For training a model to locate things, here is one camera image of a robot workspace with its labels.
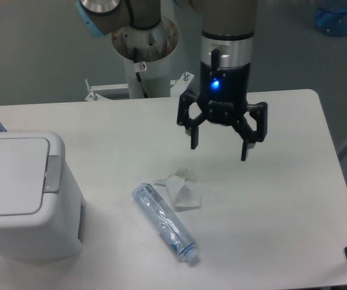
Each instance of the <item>white table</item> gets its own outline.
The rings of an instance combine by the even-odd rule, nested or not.
[[[191,150],[176,125],[177,98],[0,107],[9,130],[63,138],[88,202],[80,256],[46,263],[0,256],[0,289],[347,284],[347,189],[318,96],[300,90],[248,99],[269,104],[269,132],[245,163],[231,127],[203,123]],[[175,259],[131,196],[140,183],[180,166],[202,182],[202,208],[177,213],[197,239],[195,266]]]

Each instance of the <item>crumpled plastic bag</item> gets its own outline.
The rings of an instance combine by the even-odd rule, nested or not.
[[[181,210],[202,206],[199,179],[192,169],[180,167],[174,175],[165,180],[155,181],[154,185],[166,186],[172,204]]]

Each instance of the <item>blue led light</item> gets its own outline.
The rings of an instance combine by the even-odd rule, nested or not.
[[[220,82],[217,79],[214,79],[214,81],[211,83],[211,89],[214,91],[218,90],[220,87]]]

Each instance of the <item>bolt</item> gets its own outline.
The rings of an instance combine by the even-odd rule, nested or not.
[[[91,90],[91,87],[89,85],[89,80],[88,79],[85,79],[84,82],[86,83],[86,87],[88,88],[88,91]]]
[[[141,64],[139,65],[139,69],[140,69],[141,71],[145,71],[145,70],[147,69],[146,64],[141,63]]]

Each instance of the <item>robotic arm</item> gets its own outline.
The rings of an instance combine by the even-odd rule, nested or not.
[[[248,149],[267,134],[267,103],[248,104],[246,99],[257,0],[177,0],[183,7],[203,13],[200,95],[187,90],[180,96],[177,123],[191,136],[191,148],[199,142],[199,125],[205,120],[232,126],[243,139],[241,160]],[[202,113],[189,117],[196,102]],[[256,131],[244,114],[256,121]]]
[[[245,161],[248,149],[267,134],[267,103],[248,104],[246,98],[258,0],[176,3],[203,14],[200,95],[187,90],[180,96],[177,123],[189,132],[192,149],[198,145],[199,126],[205,120],[232,126],[243,139],[241,160]],[[134,63],[161,60],[177,45],[177,30],[161,18],[160,0],[79,0],[76,5],[92,34],[113,32],[116,50]],[[147,97],[137,72],[136,78]],[[195,102],[202,113],[191,119],[189,107]],[[256,121],[256,130],[248,125],[246,112]]]

